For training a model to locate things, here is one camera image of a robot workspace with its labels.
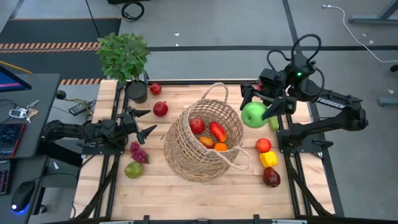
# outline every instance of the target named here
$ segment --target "black mat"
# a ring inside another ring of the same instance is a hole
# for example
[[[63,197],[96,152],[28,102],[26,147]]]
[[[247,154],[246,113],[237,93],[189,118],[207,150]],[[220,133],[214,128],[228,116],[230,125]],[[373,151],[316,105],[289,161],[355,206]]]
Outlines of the black mat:
[[[95,19],[104,37],[119,33],[120,19]],[[96,42],[98,35],[91,19],[32,19],[8,21],[0,34],[0,43]]]
[[[0,54],[0,60],[33,73],[59,73],[62,79],[104,78],[95,51]]]

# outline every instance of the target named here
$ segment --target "red grapes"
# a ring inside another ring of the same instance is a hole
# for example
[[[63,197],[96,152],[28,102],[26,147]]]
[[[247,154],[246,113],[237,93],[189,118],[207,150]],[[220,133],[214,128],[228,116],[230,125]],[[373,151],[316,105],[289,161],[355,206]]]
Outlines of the red grapes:
[[[130,146],[131,158],[140,163],[148,163],[147,153],[141,149],[138,142],[132,142]]]

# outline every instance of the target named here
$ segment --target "potted plant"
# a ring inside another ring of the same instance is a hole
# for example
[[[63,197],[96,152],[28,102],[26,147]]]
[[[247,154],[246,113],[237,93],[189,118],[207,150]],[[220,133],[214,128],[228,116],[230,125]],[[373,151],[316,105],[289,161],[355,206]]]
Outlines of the potted plant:
[[[99,55],[104,75],[115,78],[121,83],[131,80],[126,94],[136,103],[143,103],[147,99],[147,86],[139,79],[140,74],[145,74],[147,56],[150,52],[146,49],[147,43],[141,35],[114,33],[99,38],[101,47],[96,54]]]

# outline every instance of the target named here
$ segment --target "butcher block tabletop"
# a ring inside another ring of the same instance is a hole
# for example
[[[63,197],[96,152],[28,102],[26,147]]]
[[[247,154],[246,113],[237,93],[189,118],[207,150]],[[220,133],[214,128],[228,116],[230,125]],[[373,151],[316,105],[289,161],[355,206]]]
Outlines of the butcher block tabletop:
[[[259,129],[244,125],[243,148],[252,156],[253,161],[247,171],[230,168],[216,180],[196,183],[182,179],[169,167],[164,156],[167,131],[180,114],[199,100],[209,87],[210,85],[162,85],[162,93],[158,96],[148,90],[148,99],[143,104],[129,100],[129,106],[139,110],[152,110],[156,102],[166,101],[169,112],[161,118],[151,112],[137,119],[141,129],[157,125],[141,146],[149,155],[149,163],[143,164],[144,172],[140,177],[129,179],[125,176],[124,168],[133,161],[129,146],[136,141],[135,134],[130,134],[129,143],[120,157],[112,220],[142,220],[144,215],[150,215],[151,220],[252,219],[254,214],[260,214],[261,218],[294,218],[284,157],[279,152],[276,134],[268,124]],[[227,87],[228,104],[240,115],[240,86]],[[115,92],[115,81],[101,82],[93,123],[111,117]],[[119,99],[118,113],[121,112],[123,98],[124,91]],[[224,89],[214,88],[207,98],[223,100]],[[307,104],[297,102],[297,110],[292,118],[295,123],[312,122]],[[271,150],[277,153],[279,163],[273,168],[279,173],[281,182],[276,188],[266,186],[262,180],[264,167],[260,163],[259,152],[254,147],[259,138],[269,139],[272,143]],[[333,213],[321,159],[307,153],[302,153],[301,159],[308,188],[325,209]],[[113,156],[109,160],[109,169],[112,162]],[[74,200],[77,215],[98,189],[102,163],[103,156],[97,155],[81,169]],[[247,157],[240,153],[235,163],[243,165],[247,163]],[[302,194],[297,185],[296,189],[300,211],[303,212]],[[108,192],[105,192],[101,215],[105,213],[107,200]]]

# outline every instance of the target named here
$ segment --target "basket handle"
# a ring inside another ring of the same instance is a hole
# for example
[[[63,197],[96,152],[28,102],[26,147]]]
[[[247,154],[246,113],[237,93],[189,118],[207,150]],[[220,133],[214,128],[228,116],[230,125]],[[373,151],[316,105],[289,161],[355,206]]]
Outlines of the basket handle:
[[[226,85],[224,85],[224,83],[214,83],[212,84],[212,86],[206,90],[205,94],[203,94],[202,98],[200,99],[200,101],[203,101],[206,96],[209,94],[210,90],[213,89],[216,86],[222,86],[225,89],[225,98],[224,98],[224,103],[226,103],[226,100],[228,99],[228,88],[226,87]]]
[[[245,156],[248,157],[249,163],[248,163],[246,166],[237,166],[237,165],[233,164],[231,161],[229,161],[225,156],[221,155],[221,153],[219,153],[219,152],[218,152],[217,150],[215,150],[215,149],[209,149],[208,152],[207,152],[206,154],[208,154],[209,152],[214,152],[215,154],[217,154],[218,156],[220,156],[220,157],[221,157],[228,165],[230,165],[231,167],[234,167],[235,169],[240,170],[240,171],[246,171],[246,170],[248,170],[248,169],[251,167],[251,164],[252,164],[251,156],[249,155],[248,152],[246,152],[246,151],[245,151],[244,149],[242,149],[241,147],[236,146],[234,149],[243,152],[243,154],[244,154]]]

